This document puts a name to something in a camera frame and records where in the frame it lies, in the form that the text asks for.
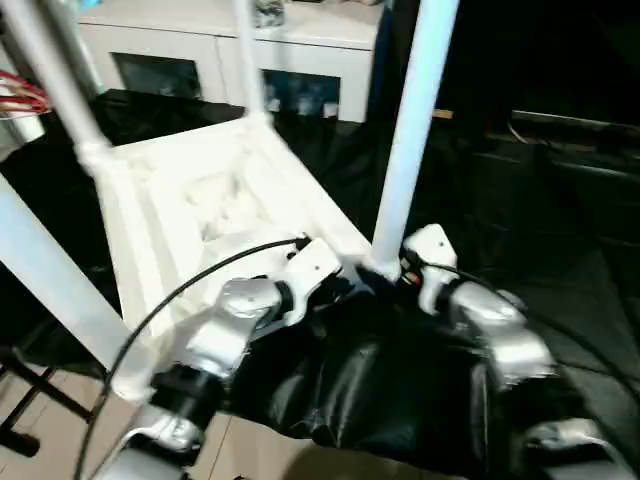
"black cable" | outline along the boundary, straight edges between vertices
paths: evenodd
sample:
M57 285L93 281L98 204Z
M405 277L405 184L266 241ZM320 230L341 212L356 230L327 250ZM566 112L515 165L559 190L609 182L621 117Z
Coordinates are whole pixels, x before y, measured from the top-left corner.
M204 269L202 272L200 272L197 275L191 277L185 283L183 283L178 288L173 290L164 300L162 300L162 302L160 302L144 318L144 320L142 320L142 322L140 322L138 327L133 331L133 333L131 335L129 335L129 338L127 338L126 342L124 342L124 345L122 346L122 348L118 352L118 355L116 356L116 359L113 362L113 368L111 369L111 371L109 372L109 374L105 378L104 386L102 387L102 390L100 392L98 400L96 401L96 404L95 404L95 406L93 408L93 411L92 411L93 415L91 417L91 420L87 424L87 430L86 430L86 432L84 434L84 438L82 439L82 444L80 446L80 453L78 454L78 459L76 460L76 468L75 468L75 472L73 474L73 479L74 480L83 480L82 479L82 471L84 470L84 464L85 464L85 461L86 461L86 458L87 458L87 453L89 452L89 445L91 443L91 437L93 436L93 432L94 432L94 430L96 428L96 425L98 424L98 418L100 417L100 414L102 413L102 410L103 410L103 408L104 408L104 406L105 406L105 404L107 402L107 399L109 397L109 392L111 390L111 384L113 383L113 378L115 377L116 372L120 368L120 366L122 364L122 361L124 360L125 356L129 352L129 349L131 348L131 346L134 344L136 339L140 336L142 331L147 327L147 325L149 325L149 323L151 323L151 321L155 318L155 316L158 315L158 313L160 313L160 311L163 308L165 308L167 305L169 305L169 303L171 303L178 295L180 295L186 289L191 287L193 284L199 282L200 280L202 280L206 276L211 275L212 273L220 270L221 268L224 268L227 265L229 265L229 264L231 264L233 262L236 262L236 261L238 261L238 260L240 260L240 259L242 259L244 257L247 257L249 255L253 255L254 253L258 253L258 252L261 252L263 250L268 250L270 248L276 248L276 247L282 247L282 246L285 246L285 245L297 244L298 242L306 242L306 239L294 238L294 239L289 239L289 240L280 240L280 241L277 241L277 242L266 243L266 244L260 245L258 247L249 248L249 249L247 249L247 250L245 250L243 252L240 252L240 253L237 253L235 255L232 255L231 257L226 258L225 260L222 260L221 262L218 262L215 265L212 265L211 267L208 267L208 268Z
M555 320L545 315L531 311L529 309L523 309L522 306L517 305L513 301L513 299L510 299L506 295L502 294L493 285L491 285L489 282L487 282L486 280L483 280L480 277L476 277L475 275L472 275L463 270L459 270L455 267L450 267L448 265L440 265L437 263L429 263L429 262L425 262L425 264L432 268L455 273L456 275L460 276L460 278L482 285L484 288L498 295L500 298L508 302L514 308L518 309L518 311L520 311L522 315L524 315L525 317L532 318L534 321L537 321L541 325L544 325L552 330L555 330L556 332L565 336L569 340L573 341L576 345L580 346L583 350L593 355L609 371L609 373L611 374L611 377L614 378L620 384L620 386L624 388L624 390L629 394L629 396L635 402L636 408L638 409L638 411L640 411L640 393L638 393L638 391L633 387L627 375L622 371L620 367L618 367L612 360L610 360L604 353L602 353L602 351L596 345L594 345L590 340L588 340L582 334L578 333L577 331L575 331L570 327L567 327L566 325L556 322Z

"tiled floor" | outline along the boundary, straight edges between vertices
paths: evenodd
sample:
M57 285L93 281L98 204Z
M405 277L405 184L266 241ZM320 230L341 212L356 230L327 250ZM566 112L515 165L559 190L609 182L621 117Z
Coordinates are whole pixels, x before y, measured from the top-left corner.
M99 385L73 374L57 373L52 381L89 407ZM27 391L20 379L0 383L0 419L4 418ZM117 437L132 413L132 407L110 400L104 420L97 429L90 468ZM0 447L0 480L70 480L84 422L39 395L18 423L18 429L41 441L34 458L20 457ZM415 468L370 455L323 449L305 440L292 440L266 427L239 418L219 415L207 432L207 443L194 480L232 480L242 475L250 480L435 480Z

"red wire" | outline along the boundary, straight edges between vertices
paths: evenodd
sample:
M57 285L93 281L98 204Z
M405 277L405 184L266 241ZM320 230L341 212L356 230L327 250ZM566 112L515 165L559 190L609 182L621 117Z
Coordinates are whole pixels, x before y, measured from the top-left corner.
M14 95L0 95L0 112L33 112L46 113L51 110L49 97L41 88L27 82L23 78L5 70L0 70L0 79L4 78L16 85L3 85ZM19 108L6 104L30 105L31 108Z

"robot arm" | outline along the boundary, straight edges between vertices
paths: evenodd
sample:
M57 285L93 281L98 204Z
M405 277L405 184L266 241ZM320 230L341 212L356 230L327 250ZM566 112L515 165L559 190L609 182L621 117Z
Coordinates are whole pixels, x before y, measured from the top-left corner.
M233 279L216 303L185 320L167 371L92 478L179 480L194 465L228 383L252 341L298 323L320 284L340 262L314 240L272 277Z
M483 347L493 390L487 396L500 410L499 418L483 419L487 436L498 445L485 452L491 468L549 480L638 478L591 418L544 340L527 327L517 300L430 266L456 260L437 225L409 237L405 247L401 278L419 283L421 309L441 310L451 328Z

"white metal pole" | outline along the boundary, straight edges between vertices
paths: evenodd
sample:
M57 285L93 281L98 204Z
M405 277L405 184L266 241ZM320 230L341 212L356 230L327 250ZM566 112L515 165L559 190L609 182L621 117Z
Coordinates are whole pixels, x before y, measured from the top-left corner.
M0 261L106 368L131 331L117 312L0 175ZM149 351L134 345L118 393L134 397L152 367Z
M231 0L234 3L238 40L242 58L242 76L244 78L245 102L248 114L265 114L264 82L258 69L253 45L254 0Z
M107 145L33 0L0 0L11 33L78 149Z
M429 135L458 0L422 0L393 137L378 220L372 266L390 279L400 274L398 254Z

